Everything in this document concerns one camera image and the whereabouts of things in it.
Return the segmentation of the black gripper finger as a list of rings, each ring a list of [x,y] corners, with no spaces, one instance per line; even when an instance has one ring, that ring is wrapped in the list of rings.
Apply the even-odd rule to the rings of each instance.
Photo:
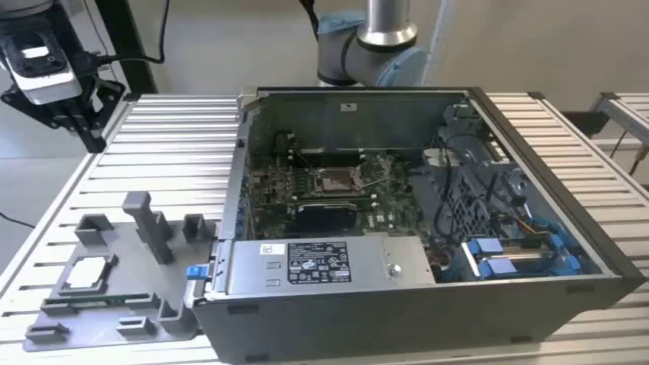
[[[77,134],[89,153],[99,153],[106,147],[101,135],[107,120],[125,93],[117,81],[87,78],[82,82],[82,94],[74,99]]]
[[[70,115],[70,107],[74,105],[73,99],[63,99],[35,105],[27,100],[18,86],[11,84],[2,92],[1,101],[46,127],[51,129],[63,128],[69,132],[74,131]]]

